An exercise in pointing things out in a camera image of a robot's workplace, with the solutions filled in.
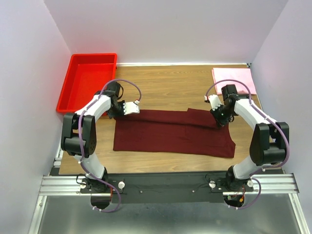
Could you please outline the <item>maroon t shirt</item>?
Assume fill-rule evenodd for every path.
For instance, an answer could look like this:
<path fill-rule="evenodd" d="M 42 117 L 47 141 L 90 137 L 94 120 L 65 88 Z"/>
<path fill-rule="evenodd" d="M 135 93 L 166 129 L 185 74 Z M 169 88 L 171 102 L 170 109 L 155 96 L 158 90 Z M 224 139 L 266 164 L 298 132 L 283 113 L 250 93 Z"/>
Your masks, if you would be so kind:
<path fill-rule="evenodd" d="M 141 110 L 116 118 L 113 149 L 233 158 L 235 143 L 209 111 Z"/>

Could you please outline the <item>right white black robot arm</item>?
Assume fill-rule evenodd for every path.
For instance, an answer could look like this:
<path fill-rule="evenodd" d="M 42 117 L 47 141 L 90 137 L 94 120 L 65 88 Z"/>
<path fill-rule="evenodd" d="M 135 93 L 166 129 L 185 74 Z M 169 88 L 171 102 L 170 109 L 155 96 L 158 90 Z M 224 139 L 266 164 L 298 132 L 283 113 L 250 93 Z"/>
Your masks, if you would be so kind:
<path fill-rule="evenodd" d="M 234 84 L 225 85 L 221 92 L 223 99 L 219 99 L 218 95 L 205 95 L 205 102 L 211 105 L 210 112 L 217 126 L 224 127 L 235 116 L 240 116 L 253 130 L 249 155 L 231 166 L 222 179 L 223 186 L 235 191 L 246 185 L 254 174 L 281 167 L 287 162 L 290 156 L 289 126 L 259 109 L 250 92 L 240 94 Z"/>

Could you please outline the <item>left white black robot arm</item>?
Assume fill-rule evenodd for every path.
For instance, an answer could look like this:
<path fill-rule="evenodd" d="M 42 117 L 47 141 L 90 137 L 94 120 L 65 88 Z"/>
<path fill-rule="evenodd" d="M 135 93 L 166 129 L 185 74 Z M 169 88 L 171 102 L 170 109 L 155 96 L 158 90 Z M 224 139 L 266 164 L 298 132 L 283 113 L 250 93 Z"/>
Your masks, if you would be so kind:
<path fill-rule="evenodd" d="M 86 106 L 74 113 L 65 114 L 63 118 L 60 147 L 73 156 L 84 170 L 86 178 L 81 185 L 92 186 L 98 193 L 111 186 L 108 183 L 107 169 L 95 153 L 96 122 L 103 114 L 110 119 L 126 114 L 127 103 L 120 100 L 123 92 L 118 81 L 110 81 Z"/>

